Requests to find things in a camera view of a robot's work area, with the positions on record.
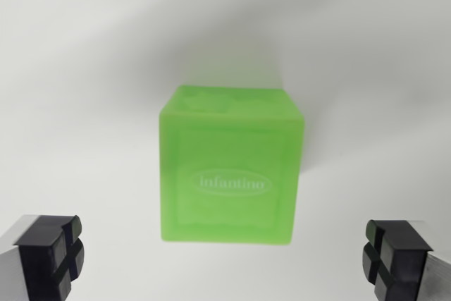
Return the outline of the gripper right finger with black rubber pad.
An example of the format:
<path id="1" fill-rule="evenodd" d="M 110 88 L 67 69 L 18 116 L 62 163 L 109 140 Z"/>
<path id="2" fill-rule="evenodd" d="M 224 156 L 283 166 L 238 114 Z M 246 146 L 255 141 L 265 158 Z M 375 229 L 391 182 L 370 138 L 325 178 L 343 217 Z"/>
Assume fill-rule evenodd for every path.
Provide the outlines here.
<path id="1" fill-rule="evenodd" d="M 373 220 L 362 267 L 381 301 L 450 299 L 450 234 L 424 221 Z"/>

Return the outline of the gripper left finger with black rubber pad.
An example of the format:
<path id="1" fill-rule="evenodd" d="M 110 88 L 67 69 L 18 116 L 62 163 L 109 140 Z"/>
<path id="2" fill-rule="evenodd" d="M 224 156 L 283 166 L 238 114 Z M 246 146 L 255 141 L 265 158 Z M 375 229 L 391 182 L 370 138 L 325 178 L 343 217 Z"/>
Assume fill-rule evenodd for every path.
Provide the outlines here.
<path id="1" fill-rule="evenodd" d="M 1 236 L 2 300 L 66 300 L 85 258 L 79 216 L 23 215 Z"/>

